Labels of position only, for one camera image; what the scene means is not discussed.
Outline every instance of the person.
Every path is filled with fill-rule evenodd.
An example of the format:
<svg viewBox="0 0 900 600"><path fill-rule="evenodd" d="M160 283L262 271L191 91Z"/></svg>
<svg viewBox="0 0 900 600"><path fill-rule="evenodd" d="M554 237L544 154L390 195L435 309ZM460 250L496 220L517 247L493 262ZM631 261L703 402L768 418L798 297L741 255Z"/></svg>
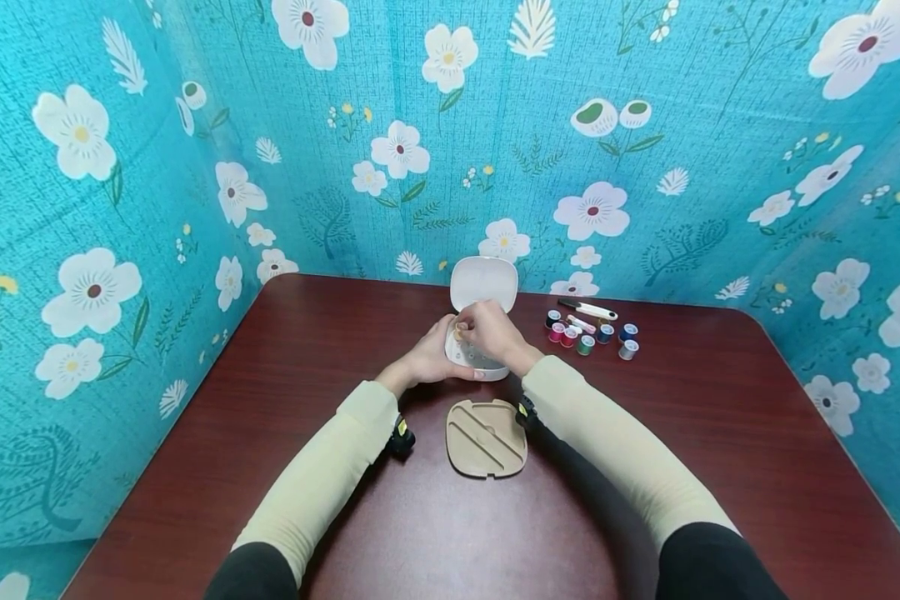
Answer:
<svg viewBox="0 0 900 600"><path fill-rule="evenodd" d="M534 421L639 514L658 554L658 600L786 598L713 494L636 418L527 343L498 303L476 302L456 319L467 324L465 340L522 380ZM454 321L440 318L416 347L343 400L250 517L206 600L298 598L313 549L393 435L401 394L420 383L481 378L444 354Z"/></svg>

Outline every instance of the thread spool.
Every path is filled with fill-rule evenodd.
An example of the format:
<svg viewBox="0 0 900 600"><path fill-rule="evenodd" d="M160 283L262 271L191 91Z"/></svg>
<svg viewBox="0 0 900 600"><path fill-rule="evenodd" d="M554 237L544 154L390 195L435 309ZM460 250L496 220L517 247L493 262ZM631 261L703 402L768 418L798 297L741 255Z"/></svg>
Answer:
<svg viewBox="0 0 900 600"><path fill-rule="evenodd" d="M580 333L575 327L566 327L563 329L563 337L560 338L560 343L564 348L572 348L574 343L577 342L577 336L580 336Z"/></svg>
<svg viewBox="0 0 900 600"><path fill-rule="evenodd" d="M563 340L563 330L566 329L566 326L562 322L555 322L550 326L550 333L547 335L550 338L551 342L560 343L560 340Z"/></svg>
<svg viewBox="0 0 900 600"><path fill-rule="evenodd" d="M550 312L548 312L547 313L547 328L549 329L549 328L553 327L553 324L556 323L557 321L559 321L560 318L562 318L562 317L563 317L563 315L560 314L560 311L558 311L558 310L551 310Z"/></svg>
<svg viewBox="0 0 900 600"><path fill-rule="evenodd" d="M620 358L624 360L633 360L633 355L640 349L639 343L636 340L627 340L624 342L624 345L620 347Z"/></svg>
<svg viewBox="0 0 900 600"><path fill-rule="evenodd" d="M583 321L582 318L574 317L573 315L569 315L567 317L567 322L572 324L573 327L580 329L580 333L588 333L589 335L593 335L597 332L597 329L594 326L591 326L590 323Z"/></svg>
<svg viewBox="0 0 900 600"><path fill-rule="evenodd" d="M636 334L638 334L638 329L635 324L628 322L625 324L624 328L620 330L620 341L626 342L627 340L633 340L636 338Z"/></svg>
<svg viewBox="0 0 900 600"><path fill-rule="evenodd" d="M593 352L593 346L596 343L589 335L582 335L580 342L577 342L577 354L581 356L589 356Z"/></svg>
<svg viewBox="0 0 900 600"><path fill-rule="evenodd" d="M601 324L600 328L597 329L597 342L600 343L610 343L610 340L613 339L613 326L612 324L605 322Z"/></svg>

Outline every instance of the fabric backdrop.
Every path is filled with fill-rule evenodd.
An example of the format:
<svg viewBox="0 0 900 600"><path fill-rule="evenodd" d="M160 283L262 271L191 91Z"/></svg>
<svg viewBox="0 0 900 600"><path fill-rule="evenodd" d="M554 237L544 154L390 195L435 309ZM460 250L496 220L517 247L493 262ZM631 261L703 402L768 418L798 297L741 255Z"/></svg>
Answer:
<svg viewBox="0 0 900 600"><path fill-rule="evenodd" d="M12 0L0 598L63 590L269 278L472 254L751 314L900 526L900 0Z"/></svg>

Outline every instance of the beige sleeve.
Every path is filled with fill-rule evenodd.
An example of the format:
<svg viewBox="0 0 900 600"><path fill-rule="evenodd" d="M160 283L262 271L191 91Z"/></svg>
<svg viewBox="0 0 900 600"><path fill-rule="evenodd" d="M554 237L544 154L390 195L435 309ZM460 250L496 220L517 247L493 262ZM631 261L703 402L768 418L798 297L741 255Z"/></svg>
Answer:
<svg viewBox="0 0 900 600"><path fill-rule="evenodd" d="M657 436L564 361L541 359L523 389L540 421L624 494L650 527L658 552L689 523L737 531L713 494Z"/></svg>
<svg viewBox="0 0 900 600"><path fill-rule="evenodd" d="M386 387L375 381L357 386L269 488L231 551L271 544L290 563L299 588L313 549L387 446L398 414Z"/></svg>

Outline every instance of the white thread spool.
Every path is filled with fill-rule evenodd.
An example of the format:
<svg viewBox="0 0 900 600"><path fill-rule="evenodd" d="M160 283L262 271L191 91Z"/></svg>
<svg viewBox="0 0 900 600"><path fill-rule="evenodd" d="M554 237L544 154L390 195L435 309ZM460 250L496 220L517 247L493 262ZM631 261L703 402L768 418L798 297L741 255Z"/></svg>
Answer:
<svg viewBox="0 0 900 600"><path fill-rule="evenodd" d="M636 340L627 340L624 342L624 345L620 347L620 358L624 360L633 360L633 355L640 349L639 343Z"/></svg>

